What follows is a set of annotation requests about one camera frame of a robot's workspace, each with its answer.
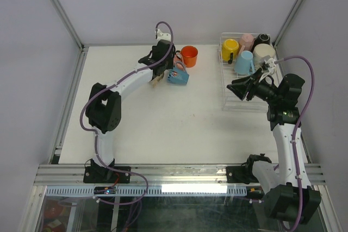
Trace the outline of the white light-blue mug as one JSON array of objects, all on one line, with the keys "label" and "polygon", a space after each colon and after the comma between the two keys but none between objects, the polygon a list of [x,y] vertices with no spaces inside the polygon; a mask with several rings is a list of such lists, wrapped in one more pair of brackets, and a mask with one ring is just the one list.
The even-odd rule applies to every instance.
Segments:
[{"label": "white light-blue mug", "polygon": [[242,51],[235,61],[234,70],[239,75],[251,75],[255,73],[253,54],[250,51]]}]

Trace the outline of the green inside mug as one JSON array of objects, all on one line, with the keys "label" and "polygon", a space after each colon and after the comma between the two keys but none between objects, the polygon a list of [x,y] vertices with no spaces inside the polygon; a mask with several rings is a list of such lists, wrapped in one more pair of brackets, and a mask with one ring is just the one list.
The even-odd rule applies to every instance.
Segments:
[{"label": "green inside mug", "polygon": [[256,72],[265,60],[268,60],[269,58],[274,59],[275,56],[276,51],[271,45],[265,43],[256,45],[253,50],[254,71]]}]

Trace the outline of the yellow mug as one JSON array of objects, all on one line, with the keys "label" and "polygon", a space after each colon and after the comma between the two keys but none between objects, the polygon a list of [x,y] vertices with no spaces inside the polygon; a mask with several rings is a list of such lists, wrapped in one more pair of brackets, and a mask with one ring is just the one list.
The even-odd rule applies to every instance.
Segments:
[{"label": "yellow mug", "polygon": [[232,64],[232,62],[236,59],[239,53],[239,43],[235,39],[227,39],[222,44],[222,59],[223,61],[228,62],[228,64]]}]

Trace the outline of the black mug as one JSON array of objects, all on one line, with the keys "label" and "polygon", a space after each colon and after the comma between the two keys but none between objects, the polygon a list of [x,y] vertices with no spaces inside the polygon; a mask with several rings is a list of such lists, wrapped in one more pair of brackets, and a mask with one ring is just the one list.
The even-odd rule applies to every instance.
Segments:
[{"label": "black mug", "polygon": [[265,43],[267,45],[269,45],[271,42],[271,38],[270,38],[270,35],[269,34],[259,34],[255,40],[254,40],[254,43],[253,43],[253,46],[257,46],[261,43]]}]

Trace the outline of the blue mug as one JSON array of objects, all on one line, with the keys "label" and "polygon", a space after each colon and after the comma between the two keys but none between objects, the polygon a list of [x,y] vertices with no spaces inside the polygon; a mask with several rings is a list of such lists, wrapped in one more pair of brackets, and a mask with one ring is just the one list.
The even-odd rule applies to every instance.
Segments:
[{"label": "blue mug", "polygon": [[169,70],[167,81],[174,85],[187,85],[189,81],[189,74],[186,66],[178,61],[172,69]]}]

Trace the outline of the beige mug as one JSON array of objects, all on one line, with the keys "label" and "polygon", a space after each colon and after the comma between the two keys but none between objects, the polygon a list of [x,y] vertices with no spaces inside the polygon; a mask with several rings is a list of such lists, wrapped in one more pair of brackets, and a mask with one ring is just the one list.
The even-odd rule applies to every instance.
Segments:
[{"label": "beige mug", "polygon": [[160,83],[162,81],[162,79],[164,78],[164,73],[162,73],[159,76],[154,77],[150,83],[152,85],[153,88],[155,88],[157,86],[158,83]]}]

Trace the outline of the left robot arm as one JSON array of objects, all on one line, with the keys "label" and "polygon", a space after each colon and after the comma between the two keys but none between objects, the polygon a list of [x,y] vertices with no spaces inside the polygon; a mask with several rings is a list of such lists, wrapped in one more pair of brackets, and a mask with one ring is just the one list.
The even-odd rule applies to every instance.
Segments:
[{"label": "left robot arm", "polygon": [[85,168],[85,183],[128,183],[125,171],[114,172],[114,130],[121,121],[122,101],[139,87],[173,68],[175,46],[171,41],[159,40],[145,57],[139,59],[136,68],[118,81],[108,85],[96,83],[80,115],[80,125],[94,133],[95,155]]}]

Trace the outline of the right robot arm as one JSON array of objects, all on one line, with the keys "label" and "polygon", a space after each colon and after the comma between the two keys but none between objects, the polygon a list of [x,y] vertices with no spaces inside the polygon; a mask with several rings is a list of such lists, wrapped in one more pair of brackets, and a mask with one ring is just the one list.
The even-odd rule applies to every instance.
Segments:
[{"label": "right robot arm", "polygon": [[268,104],[267,120],[276,141],[278,170],[265,154],[251,154],[239,167],[227,170],[228,178],[250,184],[258,181],[264,192],[267,217],[293,224],[307,224],[321,202],[312,189],[301,152],[300,112],[297,105],[305,80],[287,74],[276,86],[262,70],[227,85],[240,100],[257,97]]}]

